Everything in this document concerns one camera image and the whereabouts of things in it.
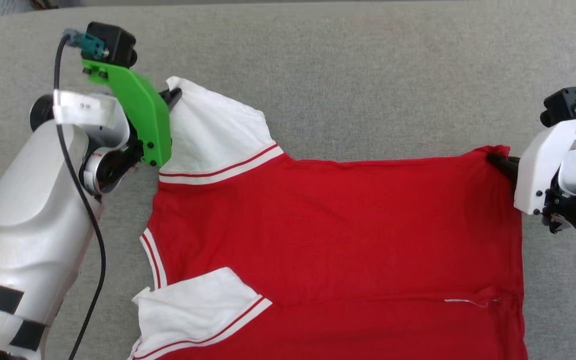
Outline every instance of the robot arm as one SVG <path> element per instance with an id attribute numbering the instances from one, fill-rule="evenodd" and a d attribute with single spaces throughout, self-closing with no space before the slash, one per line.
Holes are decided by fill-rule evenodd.
<path id="1" fill-rule="evenodd" d="M 130 71 L 135 38 L 119 27 L 93 22 L 86 33 L 66 32 L 82 48 L 89 80 L 114 96 L 55 89 L 39 98 L 30 112 L 32 137 L 0 180 L 0 359 L 44 359 L 103 195 L 137 162 L 161 166 L 170 158 L 169 109 L 181 89 L 158 93 Z"/>
<path id="2" fill-rule="evenodd" d="M 564 88 L 544 100 L 540 132 L 521 158 L 490 154 L 489 162 L 516 187 L 514 207 L 541 215 L 551 233 L 576 232 L 576 87 Z"/>

